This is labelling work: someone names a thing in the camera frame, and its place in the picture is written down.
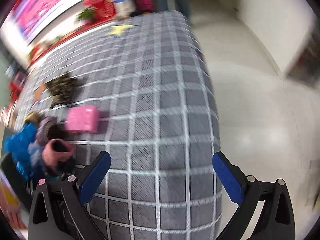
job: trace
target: green plant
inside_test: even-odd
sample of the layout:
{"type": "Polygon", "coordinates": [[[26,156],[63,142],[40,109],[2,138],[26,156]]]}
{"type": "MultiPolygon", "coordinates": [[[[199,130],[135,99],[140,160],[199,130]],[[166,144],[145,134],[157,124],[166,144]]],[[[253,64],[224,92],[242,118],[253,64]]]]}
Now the green plant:
{"type": "Polygon", "coordinates": [[[81,13],[79,13],[77,15],[76,20],[78,22],[82,21],[82,20],[87,20],[87,21],[92,21],[95,19],[96,15],[94,13],[95,8],[94,7],[88,7],[85,8],[81,13]]]}

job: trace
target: blue gripper pad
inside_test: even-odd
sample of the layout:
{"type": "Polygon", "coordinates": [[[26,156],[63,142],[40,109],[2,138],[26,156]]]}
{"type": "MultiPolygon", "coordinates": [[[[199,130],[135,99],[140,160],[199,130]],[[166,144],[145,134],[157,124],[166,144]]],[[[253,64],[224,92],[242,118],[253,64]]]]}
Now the blue gripper pad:
{"type": "Polygon", "coordinates": [[[91,172],[88,174],[79,189],[79,202],[84,205],[91,201],[96,193],[103,178],[107,174],[111,165],[110,154],[105,152],[103,157],[96,163],[91,172]]]}
{"type": "Polygon", "coordinates": [[[212,166],[218,175],[223,187],[228,193],[232,202],[240,205],[243,201],[243,190],[241,184],[236,180],[235,176],[223,161],[218,153],[212,156],[212,166]]]}

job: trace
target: metal screw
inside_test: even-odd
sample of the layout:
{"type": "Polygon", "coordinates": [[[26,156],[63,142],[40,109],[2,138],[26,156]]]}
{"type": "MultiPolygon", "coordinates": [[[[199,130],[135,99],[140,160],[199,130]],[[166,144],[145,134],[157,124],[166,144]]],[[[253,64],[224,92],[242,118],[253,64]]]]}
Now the metal screw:
{"type": "Polygon", "coordinates": [[[283,186],[285,184],[284,180],[283,179],[278,179],[278,183],[283,186]]]}
{"type": "Polygon", "coordinates": [[[256,178],[252,175],[247,176],[247,180],[250,182],[254,182],[256,180],[256,178]]]}
{"type": "Polygon", "coordinates": [[[39,185],[43,185],[44,183],[45,183],[45,179],[41,179],[41,180],[39,180],[39,185]]]}
{"type": "Polygon", "coordinates": [[[71,175],[68,177],[68,181],[70,181],[70,182],[75,181],[75,179],[76,179],[75,175],[71,175]]]}

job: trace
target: tiled floor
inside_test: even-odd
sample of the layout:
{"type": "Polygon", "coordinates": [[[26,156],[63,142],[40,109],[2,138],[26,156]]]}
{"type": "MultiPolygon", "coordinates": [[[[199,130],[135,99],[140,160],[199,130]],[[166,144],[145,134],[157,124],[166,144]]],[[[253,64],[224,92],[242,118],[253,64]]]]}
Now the tiled floor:
{"type": "MultiPolygon", "coordinates": [[[[222,151],[247,175],[286,181],[296,239],[303,239],[320,214],[312,210],[320,183],[320,93],[279,77],[246,27],[211,0],[190,3],[215,89],[222,151]]],[[[251,235],[262,206],[242,239],[251,235]]],[[[221,230],[236,208],[224,191],[221,230]]]]}

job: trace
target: potted plant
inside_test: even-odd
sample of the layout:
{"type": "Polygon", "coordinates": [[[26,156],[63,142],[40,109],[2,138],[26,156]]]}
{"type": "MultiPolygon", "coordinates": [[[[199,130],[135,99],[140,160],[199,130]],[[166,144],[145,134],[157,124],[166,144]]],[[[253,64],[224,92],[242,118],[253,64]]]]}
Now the potted plant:
{"type": "Polygon", "coordinates": [[[87,7],[81,13],[77,15],[76,20],[78,22],[85,21],[86,23],[92,24],[96,21],[96,14],[94,7],[87,7]]]}

